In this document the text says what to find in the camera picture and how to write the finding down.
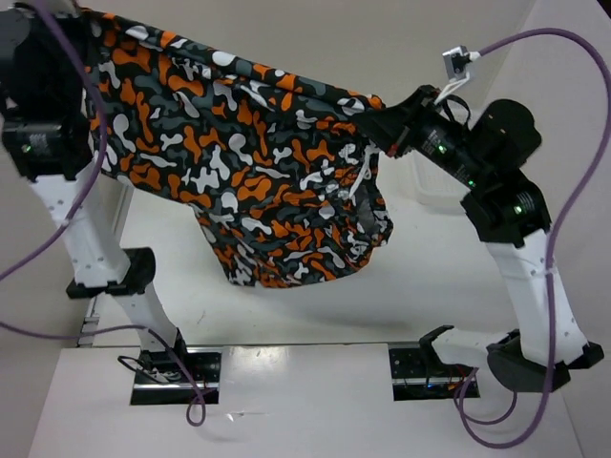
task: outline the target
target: cable connector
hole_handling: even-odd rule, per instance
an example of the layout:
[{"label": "cable connector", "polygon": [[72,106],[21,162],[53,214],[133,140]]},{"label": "cable connector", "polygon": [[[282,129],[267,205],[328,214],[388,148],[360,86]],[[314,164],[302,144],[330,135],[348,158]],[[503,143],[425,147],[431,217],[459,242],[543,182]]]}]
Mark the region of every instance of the cable connector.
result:
[{"label": "cable connector", "polygon": [[450,81],[461,81],[469,77],[467,65],[479,57],[478,52],[469,52],[465,46],[457,46],[443,53],[443,62]]},{"label": "cable connector", "polygon": [[473,79],[473,74],[468,70],[468,65],[480,56],[479,52],[469,52],[464,46],[458,46],[443,53],[443,61],[450,81],[435,99],[435,105]]}]

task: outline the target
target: black bracket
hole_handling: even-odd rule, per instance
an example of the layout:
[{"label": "black bracket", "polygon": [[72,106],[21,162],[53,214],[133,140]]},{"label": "black bracket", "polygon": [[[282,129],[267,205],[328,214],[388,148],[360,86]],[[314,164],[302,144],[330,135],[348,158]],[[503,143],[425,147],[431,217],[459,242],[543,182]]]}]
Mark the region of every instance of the black bracket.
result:
[{"label": "black bracket", "polygon": [[[603,358],[602,347],[597,343],[588,343],[583,348],[583,355],[573,363],[558,363],[554,366],[552,391],[571,381],[570,370],[590,368]],[[488,366],[496,379],[511,391],[543,391],[546,367],[524,358],[517,330],[511,332],[504,341],[488,346]]]},{"label": "black bracket", "polygon": [[426,336],[420,338],[420,341],[418,341],[418,343],[420,344],[420,351],[422,353],[422,360],[424,361],[425,365],[429,368],[430,372],[434,372],[437,370],[443,370],[443,368],[445,367],[445,365],[441,363],[441,361],[439,360],[437,353],[435,352],[434,348],[432,347],[432,343],[441,334],[453,328],[454,326],[450,326],[450,325],[439,326],[438,328],[434,329]]},{"label": "black bracket", "polygon": [[129,248],[125,254],[130,260],[130,268],[121,283],[109,283],[98,288],[88,288],[74,280],[66,288],[70,299],[92,299],[106,293],[111,296],[133,296],[144,294],[144,289],[153,281],[157,264],[151,248]]},{"label": "black bracket", "polygon": [[92,160],[87,144],[89,123],[82,114],[31,120],[8,109],[2,143],[21,177],[63,176],[74,181]]}]

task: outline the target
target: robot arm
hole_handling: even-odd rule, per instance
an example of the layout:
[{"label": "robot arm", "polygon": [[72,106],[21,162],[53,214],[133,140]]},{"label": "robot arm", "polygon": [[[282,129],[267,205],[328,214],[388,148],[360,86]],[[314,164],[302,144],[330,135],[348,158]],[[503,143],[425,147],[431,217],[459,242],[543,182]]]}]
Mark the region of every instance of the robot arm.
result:
[{"label": "robot arm", "polygon": [[[466,62],[453,63],[451,68]],[[461,205],[505,280],[519,329],[487,334],[442,326],[421,339],[423,357],[433,370],[443,364],[488,367],[512,391],[540,392],[549,353],[545,251],[551,221],[542,193],[519,170],[540,145],[540,134],[531,113],[512,100],[493,102],[472,129],[451,113],[450,119],[442,116],[449,107],[438,101],[436,88],[422,86],[399,105],[352,120],[389,156],[415,150],[470,189]],[[580,331],[552,270],[557,389],[570,381],[570,369],[590,367],[603,354]]]},{"label": "robot arm", "polygon": [[[84,60],[86,25],[78,10],[71,10],[74,3],[54,0],[47,4]],[[74,268],[68,295],[73,299],[112,295],[132,323],[153,329],[173,344],[179,356],[185,354],[180,333],[153,286],[152,250],[119,246],[95,186],[72,220],[66,221],[95,171],[88,146],[89,124],[80,112],[82,81],[41,20],[20,8],[0,11],[0,100],[7,98],[16,106],[0,105],[5,118],[2,143],[55,225],[66,227],[62,239]],[[162,344],[146,330],[138,335],[143,352],[153,362],[170,361]]]}]

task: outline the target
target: white table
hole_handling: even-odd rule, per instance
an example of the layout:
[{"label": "white table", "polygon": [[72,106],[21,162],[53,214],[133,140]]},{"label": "white table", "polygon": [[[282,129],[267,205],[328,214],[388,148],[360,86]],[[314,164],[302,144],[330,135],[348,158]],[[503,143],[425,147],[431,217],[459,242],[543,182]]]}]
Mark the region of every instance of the white table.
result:
[{"label": "white table", "polygon": [[[381,160],[379,184],[394,233],[361,272],[290,290],[229,284],[190,208],[134,192],[121,237],[150,246],[155,287],[190,345],[319,344],[417,340],[442,324],[509,331],[516,326],[495,263],[464,216],[409,199],[405,159]],[[99,327],[128,323],[112,298],[96,305]],[[96,346],[137,345],[136,333],[99,336]]]},{"label": "white table", "polygon": [[[582,457],[560,395],[531,440],[506,451],[475,443],[450,400],[394,402],[383,344],[226,348],[220,403],[200,428],[186,424],[185,406],[129,406],[133,378],[119,354],[137,350],[63,351],[30,458]],[[467,409],[498,416],[511,395],[485,374],[479,384],[482,399]],[[512,420],[485,437],[516,437],[536,399],[521,398]]]}]

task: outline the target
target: garment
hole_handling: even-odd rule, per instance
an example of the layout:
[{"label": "garment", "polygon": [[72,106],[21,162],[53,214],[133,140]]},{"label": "garment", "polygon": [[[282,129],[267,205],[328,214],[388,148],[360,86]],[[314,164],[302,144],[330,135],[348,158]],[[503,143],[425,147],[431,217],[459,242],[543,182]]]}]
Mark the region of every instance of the garment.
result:
[{"label": "garment", "polygon": [[[226,277],[289,287],[364,267],[392,223],[364,96],[169,31],[84,11],[109,121],[103,173],[190,205]],[[91,100],[92,147],[99,120]]]}]

